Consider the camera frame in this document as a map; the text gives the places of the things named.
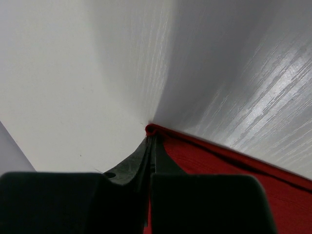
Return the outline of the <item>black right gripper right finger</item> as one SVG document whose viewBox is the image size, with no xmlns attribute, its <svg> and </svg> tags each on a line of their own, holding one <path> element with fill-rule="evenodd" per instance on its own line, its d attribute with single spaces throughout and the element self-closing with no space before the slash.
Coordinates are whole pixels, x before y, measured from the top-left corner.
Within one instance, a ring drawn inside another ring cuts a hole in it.
<svg viewBox="0 0 312 234">
<path fill-rule="evenodd" d="M 275 234 L 265 191 L 250 175 L 184 172 L 156 136 L 151 148 L 154 234 Z"/>
</svg>

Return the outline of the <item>dark red t shirt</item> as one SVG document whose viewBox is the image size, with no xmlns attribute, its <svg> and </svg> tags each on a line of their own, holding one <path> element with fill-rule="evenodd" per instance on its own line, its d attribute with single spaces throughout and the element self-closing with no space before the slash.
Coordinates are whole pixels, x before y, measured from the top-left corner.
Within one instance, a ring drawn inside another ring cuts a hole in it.
<svg viewBox="0 0 312 234">
<path fill-rule="evenodd" d="M 309 179 L 155 124 L 145 130 L 183 171 L 163 171 L 156 181 L 145 233 L 311 233 Z"/>
</svg>

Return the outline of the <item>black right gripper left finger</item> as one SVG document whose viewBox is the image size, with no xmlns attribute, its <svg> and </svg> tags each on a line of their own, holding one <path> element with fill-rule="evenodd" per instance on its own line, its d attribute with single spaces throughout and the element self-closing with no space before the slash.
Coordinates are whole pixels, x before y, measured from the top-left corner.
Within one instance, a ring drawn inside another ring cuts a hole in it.
<svg viewBox="0 0 312 234">
<path fill-rule="evenodd" d="M 3 234 L 141 234 L 148 223 L 149 140 L 100 173 L 9 172 L 0 178 Z"/>
</svg>

